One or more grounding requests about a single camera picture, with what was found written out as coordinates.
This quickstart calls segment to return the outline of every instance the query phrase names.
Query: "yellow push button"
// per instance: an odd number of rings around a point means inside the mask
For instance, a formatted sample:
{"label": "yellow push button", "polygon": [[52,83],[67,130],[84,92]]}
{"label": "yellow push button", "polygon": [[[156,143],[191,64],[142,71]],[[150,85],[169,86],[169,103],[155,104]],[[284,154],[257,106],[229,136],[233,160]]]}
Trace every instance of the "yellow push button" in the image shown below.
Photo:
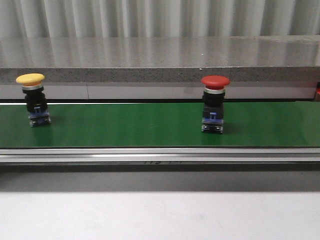
{"label": "yellow push button", "polygon": [[29,73],[25,75],[18,76],[16,82],[23,84],[25,87],[37,86],[41,84],[41,81],[45,79],[45,76],[40,73]]}

